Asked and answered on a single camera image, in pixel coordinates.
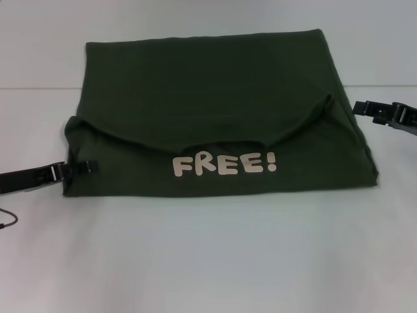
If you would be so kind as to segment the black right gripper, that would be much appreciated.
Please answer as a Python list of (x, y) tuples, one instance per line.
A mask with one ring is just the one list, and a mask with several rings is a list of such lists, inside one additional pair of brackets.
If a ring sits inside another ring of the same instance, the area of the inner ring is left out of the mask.
[(388, 125), (394, 129), (417, 135), (416, 108), (399, 102), (384, 104), (380, 102), (356, 101), (353, 107), (354, 115), (368, 116), (378, 125)]

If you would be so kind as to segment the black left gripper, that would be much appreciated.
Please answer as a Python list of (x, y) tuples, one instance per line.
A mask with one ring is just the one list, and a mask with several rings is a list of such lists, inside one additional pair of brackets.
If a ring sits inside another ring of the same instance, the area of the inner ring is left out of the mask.
[(43, 188), (54, 183), (70, 185), (79, 176), (98, 172), (98, 163), (86, 160), (67, 164), (59, 162), (39, 168), (1, 174), (1, 195)]

